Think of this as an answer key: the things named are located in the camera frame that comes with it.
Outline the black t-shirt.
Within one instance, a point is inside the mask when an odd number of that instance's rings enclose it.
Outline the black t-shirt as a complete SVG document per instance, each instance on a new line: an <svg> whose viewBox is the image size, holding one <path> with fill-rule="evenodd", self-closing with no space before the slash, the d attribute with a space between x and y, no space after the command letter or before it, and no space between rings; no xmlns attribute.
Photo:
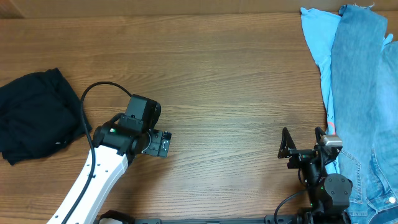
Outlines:
<svg viewBox="0 0 398 224"><path fill-rule="evenodd" d="M91 131L73 88L57 68L1 87L1 154L10 163L41 159Z"/></svg>

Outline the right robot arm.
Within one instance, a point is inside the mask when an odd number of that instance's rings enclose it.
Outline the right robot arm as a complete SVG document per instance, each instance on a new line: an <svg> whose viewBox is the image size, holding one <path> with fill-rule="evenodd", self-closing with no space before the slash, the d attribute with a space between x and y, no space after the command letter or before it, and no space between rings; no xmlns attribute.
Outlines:
<svg viewBox="0 0 398 224"><path fill-rule="evenodd" d="M316 143L313 149L299 150L287 128L282 130L281 144L277 157L288 159L287 168L298 170L298 179L304 189L284 199L275 209L273 222L278 223L278 211L288 201L308 193L310 206L300 208L297 214L285 220L288 223L350 223L345 210L349 207L349 196L353 183L341 174L329 174L326 166L332 163L343 148L343 141L337 135L327 135L321 128L315 128Z"/></svg>

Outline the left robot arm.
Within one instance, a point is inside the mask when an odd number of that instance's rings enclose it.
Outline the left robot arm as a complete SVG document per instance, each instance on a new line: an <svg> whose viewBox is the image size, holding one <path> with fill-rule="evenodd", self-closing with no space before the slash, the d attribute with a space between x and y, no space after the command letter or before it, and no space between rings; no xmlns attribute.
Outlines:
<svg viewBox="0 0 398 224"><path fill-rule="evenodd" d="M109 192L137 155L167 157L171 133L156 130L161 105L132 95L125 113L96 128L93 149L80 175L50 223L134 223L129 215L110 210L99 214Z"/></svg>

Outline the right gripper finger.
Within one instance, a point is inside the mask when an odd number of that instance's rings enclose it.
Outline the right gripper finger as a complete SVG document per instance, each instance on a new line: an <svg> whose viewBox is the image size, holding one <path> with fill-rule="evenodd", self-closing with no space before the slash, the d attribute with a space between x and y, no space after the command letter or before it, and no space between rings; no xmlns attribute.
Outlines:
<svg viewBox="0 0 398 224"><path fill-rule="evenodd" d="M296 148L294 141L289 133L289 130L286 127L284 127L282 130L282 139L281 139L281 144L280 144L280 148L279 148L277 157L279 159L288 158L296 150L297 150L297 148Z"/></svg>
<svg viewBox="0 0 398 224"><path fill-rule="evenodd" d="M317 145L325 145L325 132L321 127L315 128L315 137Z"/></svg>

